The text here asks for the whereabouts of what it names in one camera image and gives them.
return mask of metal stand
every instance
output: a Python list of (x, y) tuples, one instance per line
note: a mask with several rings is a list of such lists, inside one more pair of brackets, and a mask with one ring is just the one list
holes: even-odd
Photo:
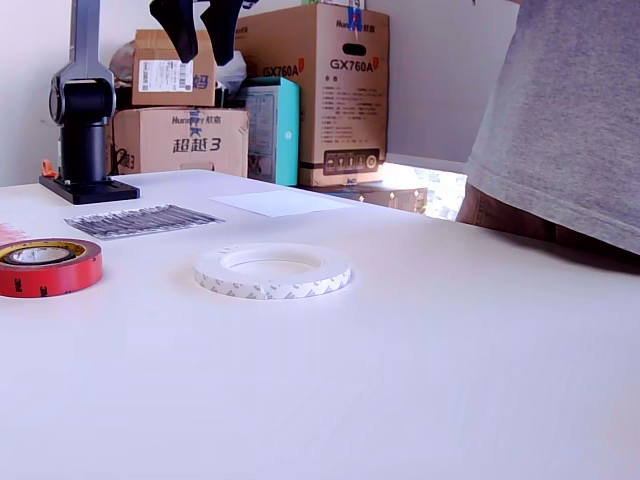
[(100, 0), (73, 0), (70, 62), (51, 81), (60, 125), (60, 174), (40, 184), (73, 204), (130, 200), (140, 191), (107, 177), (105, 126), (115, 111), (113, 74), (98, 60)]

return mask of tape roll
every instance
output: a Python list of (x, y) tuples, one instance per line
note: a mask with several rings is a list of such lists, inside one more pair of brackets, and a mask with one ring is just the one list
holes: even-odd
[(315, 297), (344, 288), (351, 267), (339, 253), (296, 244), (250, 244), (206, 253), (195, 279), (207, 290), (251, 300)]
[(84, 240), (43, 239), (0, 246), (0, 295), (53, 297), (102, 278), (102, 250)]

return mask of box logo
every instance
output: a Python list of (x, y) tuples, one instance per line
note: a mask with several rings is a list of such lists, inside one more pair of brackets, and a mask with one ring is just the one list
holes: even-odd
[(355, 24), (352, 22), (353, 17), (349, 17), (347, 22), (343, 22), (342, 20), (336, 20), (336, 27), (338, 28), (344, 28), (345, 30), (358, 30), (359, 32), (366, 32), (366, 33), (376, 33), (376, 26), (375, 25), (369, 25), (368, 23), (362, 23), (362, 21), (360, 21), (359, 24)]
[(263, 75), (265, 77), (297, 77), (304, 72), (304, 58), (298, 59), (297, 65), (282, 65), (277, 67), (265, 67)]
[(331, 60), (331, 68), (334, 70), (346, 70), (348, 72), (374, 72), (380, 67), (380, 59), (375, 57), (372, 62), (357, 60)]

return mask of red tape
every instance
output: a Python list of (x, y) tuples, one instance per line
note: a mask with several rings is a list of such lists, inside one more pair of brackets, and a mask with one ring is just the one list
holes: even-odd
[[(24, 248), (59, 247), (75, 258), (51, 265), (9, 265), (3, 259)], [(77, 292), (102, 278), (102, 250), (84, 240), (44, 239), (0, 246), (0, 295), (17, 298), (53, 297)]]

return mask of white paper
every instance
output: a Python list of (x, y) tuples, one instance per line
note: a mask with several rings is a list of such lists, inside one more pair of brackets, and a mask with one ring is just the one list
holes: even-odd
[(140, 60), (138, 91), (190, 92), (193, 90), (193, 61)]
[(353, 205), (336, 202), (318, 195), (276, 190), (275, 192), (250, 193), (232, 197), (210, 198), (214, 202), (224, 203), (249, 212), (259, 213), (267, 217), (284, 217), (303, 213), (323, 212), (350, 208)]

